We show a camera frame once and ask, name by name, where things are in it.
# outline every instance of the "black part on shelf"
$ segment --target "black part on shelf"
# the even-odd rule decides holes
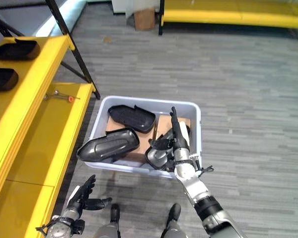
[[[139,147],[136,132],[126,127],[106,133],[106,136],[86,142],[76,152],[76,157],[85,162],[100,162],[106,158],[123,155]]]
[[[15,43],[0,46],[0,60],[33,60],[40,54],[36,41],[15,39]]]
[[[19,79],[12,68],[0,68],[0,91],[8,91],[15,87]]]
[[[148,133],[155,124],[155,114],[139,108],[131,108],[125,105],[112,106],[108,110],[115,122],[132,127],[141,133]]]

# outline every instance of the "black metal frame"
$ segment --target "black metal frame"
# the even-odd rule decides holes
[[[159,33],[158,35],[162,36],[163,26],[162,26],[162,16],[164,14],[164,0],[160,0],[160,10],[159,10]]]
[[[74,68],[72,68],[69,64],[65,63],[64,61],[61,62],[61,65],[64,66],[65,68],[67,68],[68,70],[70,70],[71,72],[73,72],[74,74],[76,74],[77,76],[79,76],[80,78],[82,78],[83,80],[85,80],[88,83],[92,83],[94,88],[95,88],[95,96],[97,99],[100,99],[100,94],[96,88],[96,85],[94,83],[94,81],[92,80],[89,71],[77,49],[77,46],[75,44],[74,39],[71,36],[71,33],[60,13],[60,10],[57,6],[57,4],[55,3],[55,0],[46,0],[45,3],[42,2],[36,2],[36,3],[29,3],[29,4],[19,4],[19,5],[8,5],[8,6],[0,6],[0,9],[7,9],[7,8],[16,8],[16,7],[27,7],[27,6],[38,6],[38,5],[47,5],[51,11],[51,13],[53,14],[61,32],[63,35],[69,35],[73,45],[74,45],[74,50],[72,50],[72,53],[80,67],[80,69],[82,70],[83,74],[81,74],[80,72],[78,72],[77,70],[75,70]],[[14,33],[17,36],[24,36],[21,32],[19,32],[18,30],[14,29],[13,27],[11,27],[10,25],[8,25],[7,23],[5,23],[4,21],[2,21],[0,19],[0,33],[4,36],[4,37],[11,37],[11,33]]]

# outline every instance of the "cardboard box on floor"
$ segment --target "cardboard box on floor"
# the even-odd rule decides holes
[[[178,118],[178,121],[184,121],[184,123],[190,127],[190,119],[188,118]],[[160,115],[158,119],[157,133],[155,139],[157,140],[161,135],[166,134],[172,128],[171,116]]]
[[[150,30],[154,28],[154,7],[134,13],[136,31]]]
[[[122,128],[125,128],[125,126],[115,122],[111,117],[109,117],[106,131],[118,130]],[[146,153],[146,150],[148,150],[148,148],[150,147],[148,140],[153,139],[154,132],[155,132],[155,126],[151,129],[150,132],[146,134],[136,131],[136,134],[139,138],[140,145],[136,150],[129,152],[126,155],[126,157],[122,159],[146,163],[145,153]]]

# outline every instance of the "black plastic part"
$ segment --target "black plastic part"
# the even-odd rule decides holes
[[[172,109],[172,112],[170,113],[170,115],[171,115],[171,124],[172,124],[173,138],[174,138],[174,141],[172,143],[173,151],[179,148],[186,148],[190,150],[187,141],[184,139],[181,133],[180,124],[177,117],[177,111],[175,107],[172,107],[171,109]]]
[[[223,210],[219,202],[213,196],[208,196],[200,200],[194,206],[194,209],[202,221],[206,219],[209,215],[215,214],[218,211]]]
[[[155,114],[139,108],[125,105],[113,106],[108,110],[115,122],[132,127],[134,130],[148,133],[155,124]]]
[[[170,129],[161,139],[172,139],[172,129]],[[173,150],[157,150],[149,147],[149,149],[145,153],[145,159],[154,169],[156,170],[164,170],[166,167],[166,163],[168,159],[173,157]]]
[[[0,68],[0,91],[8,91],[18,83],[19,76],[12,68]]]
[[[76,220],[73,224],[72,233],[76,235],[81,235],[85,229],[85,221],[84,220]]]
[[[155,150],[168,150],[172,148],[171,139],[149,139],[149,144]]]
[[[40,54],[36,41],[15,39],[15,43],[0,46],[0,60],[33,60]]]
[[[122,155],[139,147],[135,131],[126,127],[106,133],[106,136],[93,139],[77,150],[76,157],[86,162],[100,162],[106,158]]]

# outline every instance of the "metal shelf leg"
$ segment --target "metal shelf leg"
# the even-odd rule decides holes
[[[162,36],[163,25],[162,25],[162,16],[164,14],[164,0],[160,0],[160,10],[159,10],[159,33],[158,35]]]
[[[83,59],[82,59],[82,57],[81,57],[78,49],[77,49],[77,46],[75,44],[75,41],[72,38],[71,33],[70,33],[67,25],[65,24],[65,21],[64,21],[62,15],[60,13],[60,10],[59,10],[57,4],[55,3],[54,0],[46,0],[46,4],[49,7],[49,9],[51,10],[51,13],[53,14],[53,16],[54,16],[54,18],[55,18],[55,20],[56,20],[56,22],[57,22],[57,24],[58,24],[61,32],[63,33],[63,35],[66,35],[66,34],[69,35],[69,37],[70,37],[73,45],[75,46],[75,49],[72,51],[72,53],[73,53],[73,55],[74,55],[74,57],[75,57],[78,65],[79,65],[80,69],[82,70],[82,72],[83,72],[83,74],[85,76],[85,80],[88,83],[92,83],[94,85],[94,87],[96,89],[96,91],[94,92],[95,93],[95,96],[96,96],[97,99],[100,99],[100,94],[99,94],[99,92],[98,92],[98,90],[96,88],[96,85],[95,85],[94,81],[92,80],[92,78],[91,78],[91,76],[90,76],[90,74],[88,72],[88,69],[87,69],[87,67],[86,67],[86,65],[85,65],[85,63],[84,63],[84,61],[83,61]]]

